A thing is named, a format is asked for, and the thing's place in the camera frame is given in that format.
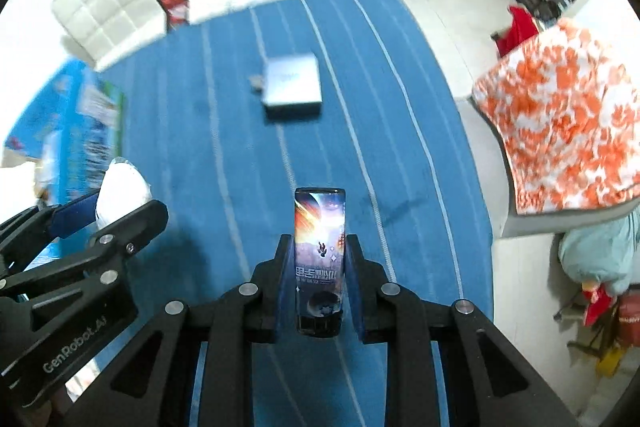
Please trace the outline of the white earbuds case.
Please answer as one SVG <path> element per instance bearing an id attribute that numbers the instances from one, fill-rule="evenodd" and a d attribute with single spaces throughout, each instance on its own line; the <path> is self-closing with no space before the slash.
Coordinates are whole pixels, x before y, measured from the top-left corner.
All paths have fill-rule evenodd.
<path id="1" fill-rule="evenodd" d="M 130 161 L 116 157 L 108 165 L 96 200 L 96 226 L 104 229 L 152 199 L 149 184 Z"/>

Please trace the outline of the colourful printed lighter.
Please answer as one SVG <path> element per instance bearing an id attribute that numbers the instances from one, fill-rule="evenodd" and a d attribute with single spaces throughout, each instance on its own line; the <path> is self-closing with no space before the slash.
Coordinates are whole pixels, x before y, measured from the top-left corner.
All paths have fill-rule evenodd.
<path id="1" fill-rule="evenodd" d="M 341 329 L 345 204 L 341 188 L 299 187 L 294 193 L 295 309 L 303 335 L 331 338 Z"/>

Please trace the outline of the grey power charger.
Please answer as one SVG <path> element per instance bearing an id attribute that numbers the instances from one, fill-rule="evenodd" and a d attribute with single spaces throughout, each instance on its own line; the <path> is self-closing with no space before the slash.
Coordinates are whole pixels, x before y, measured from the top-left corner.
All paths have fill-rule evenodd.
<path id="1" fill-rule="evenodd" d="M 319 63 L 312 53 L 266 58 L 262 72 L 250 76 L 250 85 L 269 120 L 309 119 L 321 113 Z"/>

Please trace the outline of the blue cardboard milk box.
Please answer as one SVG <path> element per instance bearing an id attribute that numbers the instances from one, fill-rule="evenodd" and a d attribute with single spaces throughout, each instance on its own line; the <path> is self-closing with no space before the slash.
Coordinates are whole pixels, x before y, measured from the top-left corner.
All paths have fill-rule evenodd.
<path id="1" fill-rule="evenodd" d="M 105 171 L 122 151 L 122 89 L 71 60 L 37 93 L 4 142 L 6 160 L 36 164 L 36 192 L 49 206 L 88 196 L 80 206 L 86 225 L 55 239 L 30 264 L 81 251 L 98 228 L 96 202 Z"/>

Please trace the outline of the light teal cloth bundle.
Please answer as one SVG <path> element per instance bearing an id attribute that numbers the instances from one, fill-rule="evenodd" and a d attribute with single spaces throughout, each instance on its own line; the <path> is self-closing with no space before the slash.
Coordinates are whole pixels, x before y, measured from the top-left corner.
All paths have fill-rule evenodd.
<path id="1" fill-rule="evenodd" d="M 629 288 L 634 255 L 639 250 L 639 208 L 626 217 L 567 232 L 558 257 L 565 274 L 575 283 L 603 285 L 618 297 Z"/>

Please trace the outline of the left white padded chair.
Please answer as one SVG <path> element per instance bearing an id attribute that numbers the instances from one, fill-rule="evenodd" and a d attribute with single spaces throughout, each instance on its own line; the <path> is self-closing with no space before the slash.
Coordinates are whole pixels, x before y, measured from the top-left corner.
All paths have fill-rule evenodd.
<path id="1" fill-rule="evenodd" d="M 66 31 L 64 46 L 101 72 L 166 35 L 158 0 L 53 0 L 52 12 Z"/>

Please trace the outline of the orange floral blanket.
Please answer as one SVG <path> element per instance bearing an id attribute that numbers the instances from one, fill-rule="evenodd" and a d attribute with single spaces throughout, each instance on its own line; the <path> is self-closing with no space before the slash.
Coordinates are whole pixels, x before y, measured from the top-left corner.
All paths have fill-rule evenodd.
<path id="1" fill-rule="evenodd" d="M 620 57 L 572 20 L 523 42 L 477 79 L 515 210 L 595 210 L 639 195 L 639 86 Z"/>

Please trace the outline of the blue striped cloth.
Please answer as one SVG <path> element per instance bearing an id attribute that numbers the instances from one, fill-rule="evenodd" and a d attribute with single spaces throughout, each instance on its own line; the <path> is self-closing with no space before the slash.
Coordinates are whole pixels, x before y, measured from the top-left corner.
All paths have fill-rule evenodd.
<path id="1" fill-rule="evenodd" d="M 250 76 L 312 53 L 316 118 L 269 120 Z M 139 321 L 209 303 L 293 228 L 299 186 L 346 192 L 367 258 L 421 298 L 492 298 L 492 231 L 456 103 L 401 0 L 281 0 L 180 28 L 101 77 L 125 95 L 122 153 L 168 208 L 128 272 Z"/>

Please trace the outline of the red cloth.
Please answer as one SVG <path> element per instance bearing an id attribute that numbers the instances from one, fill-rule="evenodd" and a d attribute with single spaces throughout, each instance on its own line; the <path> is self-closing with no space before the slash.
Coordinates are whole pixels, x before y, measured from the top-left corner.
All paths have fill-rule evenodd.
<path id="1" fill-rule="evenodd" d="M 498 50 L 498 57 L 505 57 L 522 43 L 540 33 L 536 20 L 524 6 L 510 5 L 508 11 L 512 17 L 510 26 L 491 35 Z"/>

